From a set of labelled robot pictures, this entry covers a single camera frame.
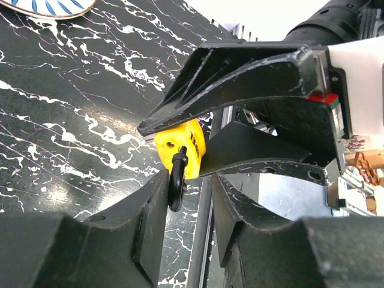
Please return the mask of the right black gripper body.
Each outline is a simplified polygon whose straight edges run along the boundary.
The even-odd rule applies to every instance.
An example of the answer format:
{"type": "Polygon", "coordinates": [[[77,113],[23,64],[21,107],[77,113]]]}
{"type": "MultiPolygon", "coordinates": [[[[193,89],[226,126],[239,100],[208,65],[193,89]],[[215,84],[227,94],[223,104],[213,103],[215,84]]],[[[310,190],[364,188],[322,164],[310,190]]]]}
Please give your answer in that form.
{"type": "Polygon", "coordinates": [[[313,55],[318,86],[311,95],[254,101],[245,114],[310,153],[303,160],[304,171],[295,169],[293,177],[335,180],[346,170],[341,141],[352,134],[346,75],[331,64],[327,47],[314,47],[313,55]]]}

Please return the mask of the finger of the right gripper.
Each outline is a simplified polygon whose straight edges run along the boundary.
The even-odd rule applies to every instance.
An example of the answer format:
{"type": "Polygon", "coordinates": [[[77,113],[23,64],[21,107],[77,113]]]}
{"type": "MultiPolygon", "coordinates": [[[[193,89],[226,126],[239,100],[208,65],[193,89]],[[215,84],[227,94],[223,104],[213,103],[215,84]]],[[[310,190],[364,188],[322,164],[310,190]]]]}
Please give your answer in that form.
{"type": "Polygon", "coordinates": [[[310,41],[203,43],[137,130],[151,135],[234,104],[323,94],[316,48],[310,41]]]}
{"type": "Polygon", "coordinates": [[[231,122],[208,141],[200,176],[271,173],[328,187],[339,177],[335,156],[311,152],[277,136],[231,122]]]}

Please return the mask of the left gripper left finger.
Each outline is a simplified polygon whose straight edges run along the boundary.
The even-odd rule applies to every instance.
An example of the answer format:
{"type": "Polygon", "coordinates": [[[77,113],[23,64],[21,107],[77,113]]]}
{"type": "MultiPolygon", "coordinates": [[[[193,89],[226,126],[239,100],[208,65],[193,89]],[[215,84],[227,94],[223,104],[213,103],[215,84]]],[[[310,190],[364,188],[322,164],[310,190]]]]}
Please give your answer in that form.
{"type": "Polygon", "coordinates": [[[156,287],[169,173],[84,221],[1,214],[2,287],[156,287]]]}

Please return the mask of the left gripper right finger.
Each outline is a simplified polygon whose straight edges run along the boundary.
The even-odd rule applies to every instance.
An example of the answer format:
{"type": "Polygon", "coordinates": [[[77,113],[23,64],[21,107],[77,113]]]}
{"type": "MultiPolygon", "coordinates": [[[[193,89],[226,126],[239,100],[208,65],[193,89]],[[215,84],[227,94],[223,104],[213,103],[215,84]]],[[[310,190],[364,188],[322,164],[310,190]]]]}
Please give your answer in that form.
{"type": "Polygon", "coordinates": [[[382,287],[382,217],[291,221],[212,176],[220,266],[227,287],[382,287]]]}

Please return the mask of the yellow padlock black shackle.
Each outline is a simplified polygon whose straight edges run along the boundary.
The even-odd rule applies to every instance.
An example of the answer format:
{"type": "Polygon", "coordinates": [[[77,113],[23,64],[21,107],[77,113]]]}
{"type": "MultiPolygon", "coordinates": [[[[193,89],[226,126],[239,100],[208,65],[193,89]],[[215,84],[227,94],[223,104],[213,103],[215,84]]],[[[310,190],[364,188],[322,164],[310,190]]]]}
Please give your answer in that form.
{"type": "Polygon", "coordinates": [[[200,175],[202,157],[206,153],[204,132],[197,119],[157,133],[154,143],[164,167],[170,173],[168,206],[178,212],[182,207],[186,180],[200,175]]]}

